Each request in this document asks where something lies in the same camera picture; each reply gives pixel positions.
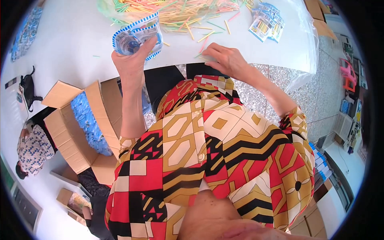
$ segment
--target woman's right hand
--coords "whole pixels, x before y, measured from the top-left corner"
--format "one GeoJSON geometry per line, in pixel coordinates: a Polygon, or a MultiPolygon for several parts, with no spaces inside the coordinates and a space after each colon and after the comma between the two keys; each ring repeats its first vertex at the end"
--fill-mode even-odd
{"type": "Polygon", "coordinates": [[[205,65],[242,82],[248,83],[250,77],[254,78],[255,73],[260,73],[244,60],[237,48],[227,48],[217,43],[211,43],[202,52],[202,55],[208,55],[216,59],[216,61],[206,62],[205,65]]]}

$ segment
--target patterned blouse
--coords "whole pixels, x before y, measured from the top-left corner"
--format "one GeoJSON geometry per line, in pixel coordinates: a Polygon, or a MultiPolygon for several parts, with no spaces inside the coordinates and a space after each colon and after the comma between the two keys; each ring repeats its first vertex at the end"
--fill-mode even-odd
{"type": "Polygon", "coordinates": [[[35,125],[27,137],[20,137],[17,152],[21,168],[33,176],[43,169],[47,159],[55,155],[51,143],[39,125],[35,125]]]}
{"type": "Polygon", "coordinates": [[[105,214],[115,239],[175,240],[202,179],[243,218],[281,230],[311,200],[314,155],[300,108],[277,127],[244,107],[231,79],[197,75],[165,94],[156,118],[141,138],[120,139],[105,214]]]}

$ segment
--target open cardboard box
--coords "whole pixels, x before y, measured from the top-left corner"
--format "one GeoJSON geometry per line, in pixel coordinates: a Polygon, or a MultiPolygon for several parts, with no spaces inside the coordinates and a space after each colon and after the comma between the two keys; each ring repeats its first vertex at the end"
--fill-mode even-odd
{"type": "Polygon", "coordinates": [[[84,219],[84,215],[83,214],[78,214],[77,212],[75,212],[73,209],[71,209],[68,206],[68,203],[70,201],[70,198],[71,198],[72,194],[73,194],[72,191],[69,191],[68,189],[62,188],[60,190],[60,192],[59,192],[59,195],[57,195],[56,200],[59,203],[61,203],[64,207],[67,208],[68,216],[70,216],[71,218],[75,219],[77,222],[83,224],[84,226],[87,226],[87,224],[85,222],[85,219],[84,219]]]}
{"type": "Polygon", "coordinates": [[[44,121],[57,148],[76,174],[89,167],[101,184],[112,185],[114,169],[119,158],[122,97],[116,79],[99,84],[95,81],[80,89],[58,81],[42,104],[57,108],[44,121]],[[85,91],[93,115],[113,155],[105,156],[91,148],[84,131],[76,121],[70,102],[85,91]]]}
{"type": "Polygon", "coordinates": [[[321,0],[304,0],[304,2],[308,12],[313,18],[313,26],[316,28],[317,34],[337,40],[336,35],[325,22],[324,13],[330,14],[331,11],[321,2],[321,0]]]}

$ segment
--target chair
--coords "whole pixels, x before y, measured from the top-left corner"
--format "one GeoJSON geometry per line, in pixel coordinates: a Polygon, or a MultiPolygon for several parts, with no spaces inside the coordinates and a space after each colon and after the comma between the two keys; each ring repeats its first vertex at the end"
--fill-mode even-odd
{"type": "Polygon", "coordinates": [[[343,58],[341,58],[341,60],[343,60],[347,64],[346,68],[343,66],[340,66],[341,75],[344,77],[343,88],[350,90],[352,92],[355,92],[355,87],[357,85],[355,71],[353,70],[353,67],[347,60],[343,58]]]}

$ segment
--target dark hair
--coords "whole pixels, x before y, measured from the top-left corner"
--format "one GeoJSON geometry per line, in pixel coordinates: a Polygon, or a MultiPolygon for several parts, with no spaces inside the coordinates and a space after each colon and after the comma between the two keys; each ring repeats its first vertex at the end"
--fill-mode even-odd
{"type": "Polygon", "coordinates": [[[20,179],[24,179],[28,174],[22,170],[20,165],[16,165],[16,173],[20,179]]]}

